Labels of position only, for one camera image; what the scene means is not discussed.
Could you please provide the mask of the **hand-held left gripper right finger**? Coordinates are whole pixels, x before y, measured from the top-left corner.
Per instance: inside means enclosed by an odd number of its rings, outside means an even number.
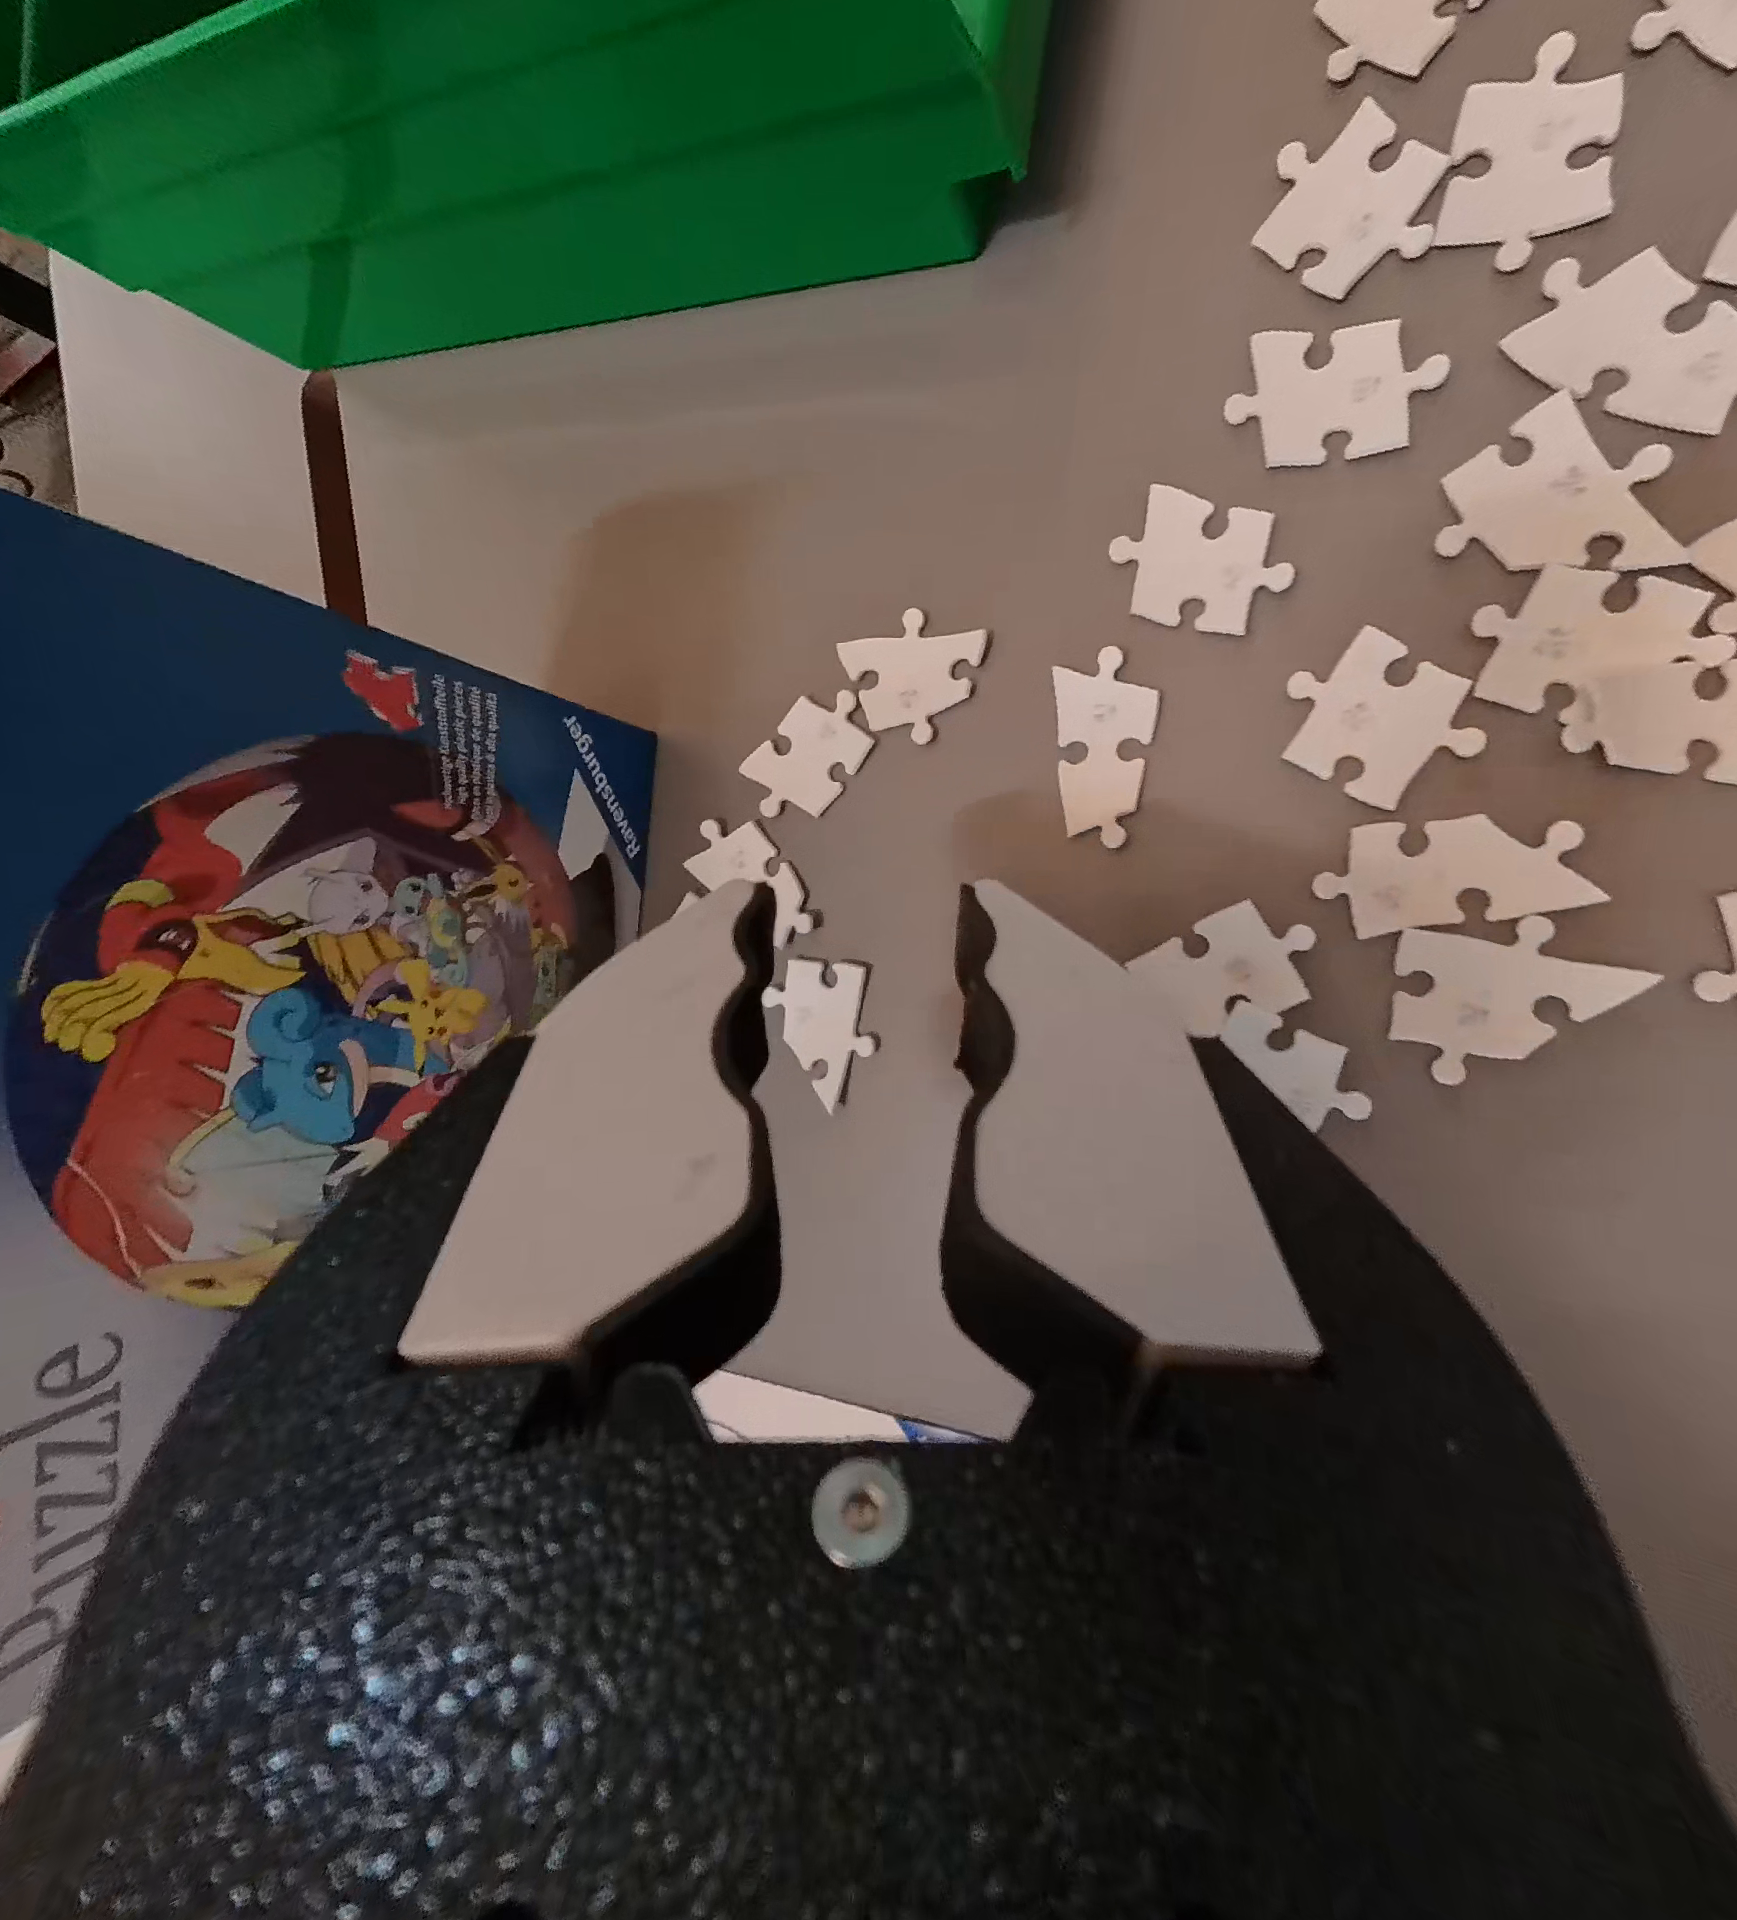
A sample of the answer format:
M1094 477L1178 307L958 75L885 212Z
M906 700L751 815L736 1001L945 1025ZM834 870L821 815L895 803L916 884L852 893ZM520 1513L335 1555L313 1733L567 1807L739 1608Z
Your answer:
M1309 1368L1323 1339L1164 1001L997 880L961 889L968 1082L938 1237L957 1329L1019 1427L1132 1427L1178 1368Z

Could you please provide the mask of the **blue puzzle box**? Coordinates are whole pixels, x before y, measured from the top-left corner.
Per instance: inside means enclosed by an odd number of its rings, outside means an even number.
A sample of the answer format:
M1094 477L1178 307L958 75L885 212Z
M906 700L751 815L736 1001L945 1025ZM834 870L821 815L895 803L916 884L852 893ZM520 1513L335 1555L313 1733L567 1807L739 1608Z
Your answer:
M640 931L655 736L0 492L0 1739L233 1311Z

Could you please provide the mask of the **white cabinet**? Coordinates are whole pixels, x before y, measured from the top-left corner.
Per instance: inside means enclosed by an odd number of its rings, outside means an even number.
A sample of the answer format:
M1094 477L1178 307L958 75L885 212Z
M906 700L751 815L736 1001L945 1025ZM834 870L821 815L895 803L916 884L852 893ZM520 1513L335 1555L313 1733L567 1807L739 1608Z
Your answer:
M331 373L52 253L81 516L368 619Z

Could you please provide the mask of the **puzzle pieces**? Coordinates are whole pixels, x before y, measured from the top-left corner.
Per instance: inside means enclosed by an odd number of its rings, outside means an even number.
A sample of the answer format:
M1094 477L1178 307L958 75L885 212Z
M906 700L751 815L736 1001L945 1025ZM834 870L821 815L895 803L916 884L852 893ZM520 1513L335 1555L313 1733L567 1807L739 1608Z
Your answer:
M1616 146L1626 72L1575 78L1576 35L1550 35L1528 72L1471 83L1448 140L1408 139L1390 110L1363 93L1323 147L1280 147L1280 196L1250 244L1320 300L1349 300L1384 261L1431 248L1485 252L1499 274L1528 270L1536 243L1601 225L1618 209ZM1312 880L1317 900L1350 914L1357 940L1392 940L1389 1038L1433 1050L1431 1073L1459 1085L1477 1060L1519 1062L1555 1039L1545 1007L1589 1021L1662 985L1662 975L1578 963L1547 947L1555 914L1604 905L1609 893L1570 864L1586 842L1576 821L1539 838L1514 837L1485 811L1408 827L1399 809L1437 755L1475 756L1485 733L1467 704L1544 714L1550 696L1570 755L1618 773L1678 778L1697 773L1737 787L1737 516L1690 540L1648 510L1643 487L1674 464L1648 443L1624 462L1601 445L1601 417L1719 438L1737 414L1737 207L1695 276L1644 244L1601 276L1578 256L1550 261L1540 312L1506 330L1506 362L1540 389L1504 443L1439 479L1451 522L1434 552L1480 548L1504 572L1531 575L1517 607L1484 604L1471 636L1487 655L1475 675L1410 660L1398 636L1363 627L1327 675L1298 670L1288 697L1304 705L1282 763L1334 782L1380 815L1349 833L1345 864ZM1313 330L1269 328L1248 340L1252 387L1226 394L1229 425L1253 425L1264 469L1325 467L1410 445L1413 404L1453 373L1445 353L1408 360L1402 317ZM1277 561L1277 516L1219 510L1197 492L1151 483L1143 524L1109 545L1132 568L1128 614L1156 628L1245 638L1256 601L1294 585ZM873 734L938 736L938 719L972 690L985 628L927 632L908 609L893 636L834 647L848 689L833 704L797 700L739 773L759 787L759 815L792 805L817 818L862 769ZM1111 852L1141 792L1162 690L1122 677L1104 647L1093 670L1053 666L1056 778L1067 837L1094 833ZM1729 966L1694 978L1709 1003L1737 1003L1737 886L1715 900ZM1312 1000L1295 955L1313 929L1277 931L1250 903L1224 907L1193 940L1140 954L1125 970L1162 998L1194 1039L1220 1039L1312 1129L1330 1117L1364 1120L1371 1100L1339 1084L1345 1049L1285 1018Z

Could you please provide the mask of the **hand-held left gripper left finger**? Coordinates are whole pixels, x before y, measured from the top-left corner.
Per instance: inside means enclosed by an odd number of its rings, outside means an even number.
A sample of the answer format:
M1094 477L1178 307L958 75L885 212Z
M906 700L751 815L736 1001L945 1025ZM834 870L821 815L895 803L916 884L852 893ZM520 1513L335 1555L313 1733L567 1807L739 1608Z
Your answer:
M772 1318L782 1228L762 995L777 900L733 880L617 950L537 1031L398 1341L412 1365L691 1382Z

